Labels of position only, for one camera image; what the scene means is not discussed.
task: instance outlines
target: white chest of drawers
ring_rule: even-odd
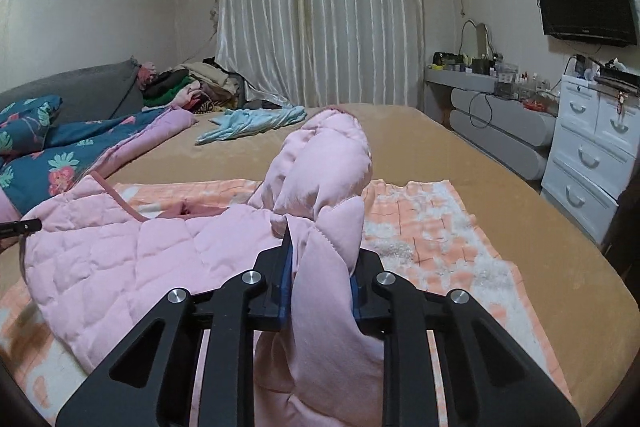
[[[603,247],[617,199],[640,162],[640,103],[618,92],[562,77],[554,141],[542,179],[543,197],[559,204]]]

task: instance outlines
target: bed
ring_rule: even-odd
[[[403,186],[448,179],[502,258],[513,261],[586,424],[606,404],[640,347],[640,312],[600,252],[515,174],[407,107],[349,104],[367,134],[373,179]],[[309,110],[310,114],[317,109]],[[261,180],[300,126],[194,146],[206,118],[112,175],[111,184]],[[19,277],[17,250],[0,256],[0,296]]]

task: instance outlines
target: light blue cloth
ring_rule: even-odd
[[[301,105],[279,110],[271,109],[226,109],[225,114],[209,121],[220,127],[198,136],[196,145],[214,141],[233,140],[242,136],[251,136],[270,129],[277,129],[305,120],[306,111]]]

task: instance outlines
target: tv screen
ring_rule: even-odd
[[[624,47],[638,44],[632,0],[540,0],[545,35]]]

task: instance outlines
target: metal bolt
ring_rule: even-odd
[[[247,284],[258,283],[260,282],[260,279],[262,279],[262,275],[260,274],[260,272],[257,272],[255,270],[249,270],[248,272],[244,272],[242,274],[242,282]]]
[[[378,275],[376,275],[376,281],[378,281],[379,284],[388,286],[396,282],[396,276],[391,272],[380,272]]]
[[[187,298],[187,292],[182,288],[175,288],[169,292],[166,298],[169,299],[169,302],[177,304],[178,302],[182,302]]]
[[[469,294],[464,290],[453,290],[450,297],[456,304],[466,304],[469,302]]]

